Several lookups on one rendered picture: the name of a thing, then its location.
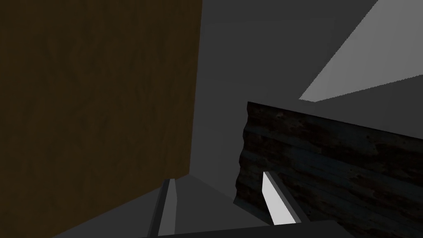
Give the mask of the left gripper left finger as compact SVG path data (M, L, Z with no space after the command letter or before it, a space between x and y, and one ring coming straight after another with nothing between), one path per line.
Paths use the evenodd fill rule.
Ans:
M148 237L175 234L177 192L175 179L164 180L157 198L150 223Z

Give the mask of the brown wooden cupboard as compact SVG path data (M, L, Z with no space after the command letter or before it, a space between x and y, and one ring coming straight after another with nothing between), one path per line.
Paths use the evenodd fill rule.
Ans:
M0 238L189 173L202 0L0 0Z

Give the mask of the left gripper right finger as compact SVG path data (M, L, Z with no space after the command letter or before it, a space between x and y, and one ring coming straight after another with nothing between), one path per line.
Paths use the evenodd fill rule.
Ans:
M275 225L310 221L275 172L263 172L261 192Z

